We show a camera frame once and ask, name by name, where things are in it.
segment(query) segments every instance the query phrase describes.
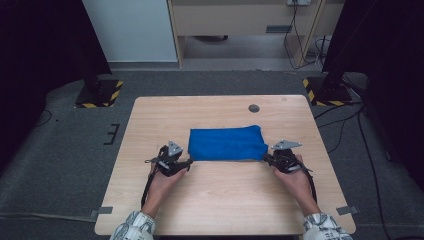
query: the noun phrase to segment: folded blue towel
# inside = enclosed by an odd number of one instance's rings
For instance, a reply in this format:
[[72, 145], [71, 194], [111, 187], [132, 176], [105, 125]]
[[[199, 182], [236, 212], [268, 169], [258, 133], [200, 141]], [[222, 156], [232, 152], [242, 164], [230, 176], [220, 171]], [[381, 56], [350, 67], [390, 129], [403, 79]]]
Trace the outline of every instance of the folded blue towel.
[[261, 128], [191, 129], [188, 153], [194, 161], [262, 160], [268, 151]]

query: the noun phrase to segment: black tripod base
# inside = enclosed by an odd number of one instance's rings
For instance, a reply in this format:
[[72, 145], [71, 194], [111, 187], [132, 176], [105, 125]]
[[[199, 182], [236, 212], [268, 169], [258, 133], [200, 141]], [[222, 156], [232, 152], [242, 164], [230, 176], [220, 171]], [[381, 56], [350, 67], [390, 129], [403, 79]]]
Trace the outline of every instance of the black tripod base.
[[325, 91], [322, 87], [324, 80], [324, 77], [308, 77], [303, 80], [303, 86], [313, 106], [339, 106], [352, 103], [352, 97], [345, 86], [339, 85], [334, 91]]
[[115, 103], [123, 81], [120, 80], [99, 80], [100, 88], [98, 92], [92, 93], [84, 86], [75, 101], [76, 108], [110, 107]]

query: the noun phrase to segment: hand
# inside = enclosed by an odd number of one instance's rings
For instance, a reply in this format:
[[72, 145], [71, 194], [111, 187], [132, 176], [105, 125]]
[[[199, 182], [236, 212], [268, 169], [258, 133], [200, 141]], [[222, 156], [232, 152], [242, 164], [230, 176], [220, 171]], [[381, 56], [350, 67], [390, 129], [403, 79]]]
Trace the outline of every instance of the hand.
[[[153, 172], [155, 164], [152, 163], [150, 173]], [[184, 176], [187, 172], [187, 168], [182, 169], [175, 175], [167, 177], [160, 171], [157, 172], [153, 178], [152, 184], [150, 185], [147, 200], [141, 211], [151, 218], [155, 218], [159, 211], [160, 205], [166, 199], [171, 192], [172, 187]]]
[[[295, 156], [297, 160], [303, 163], [301, 155], [296, 154]], [[321, 212], [312, 197], [308, 177], [301, 169], [289, 174], [280, 172], [274, 166], [272, 166], [272, 170], [274, 175], [281, 180], [287, 191], [296, 199], [305, 216]]]

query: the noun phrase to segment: black strap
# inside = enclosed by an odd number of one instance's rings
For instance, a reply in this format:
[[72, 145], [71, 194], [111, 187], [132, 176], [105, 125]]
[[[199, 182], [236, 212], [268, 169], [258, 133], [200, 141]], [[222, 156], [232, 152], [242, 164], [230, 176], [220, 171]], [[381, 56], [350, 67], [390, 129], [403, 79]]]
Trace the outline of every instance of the black strap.
[[297, 161], [297, 163], [300, 165], [300, 168], [302, 169], [302, 171], [306, 174], [306, 176], [308, 177], [308, 180], [309, 180], [309, 185], [311, 185], [311, 193], [312, 193], [312, 197], [314, 198], [314, 200], [315, 200], [315, 202], [316, 203], [318, 203], [318, 199], [317, 199], [317, 191], [316, 191], [316, 189], [315, 189], [315, 183], [314, 183], [314, 180], [313, 180], [313, 177], [312, 177], [312, 175], [309, 173], [309, 171], [311, 171], [311, 170], [309, 170], [309, 169], [307, 169], [306, 167], [305, 167], [305, 164], [303, 164], [303, 162], [301, 162], [301, 161]]
[[159, 172], [157, 166], [155, 165], [155, 168], [153, 169], [153, 172], [149, 174], [149, 178], [147, 179], [146, 187], [144, 187], [143, 197], [141, 197], [141, 207], [144, 206], [146, 203], [147, 193], [149, 192], [150, 185], [152, 185], [153, 178], [155, 177], [156, 173]]

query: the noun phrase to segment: white cabinet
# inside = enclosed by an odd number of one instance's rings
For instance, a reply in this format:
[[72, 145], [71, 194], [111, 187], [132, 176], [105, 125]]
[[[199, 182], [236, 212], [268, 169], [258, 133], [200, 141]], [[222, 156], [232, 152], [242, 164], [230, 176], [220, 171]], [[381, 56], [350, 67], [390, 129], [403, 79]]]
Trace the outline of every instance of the white cabinet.
[[177, 62], [166, 0], [83, 0], [108, 62]]

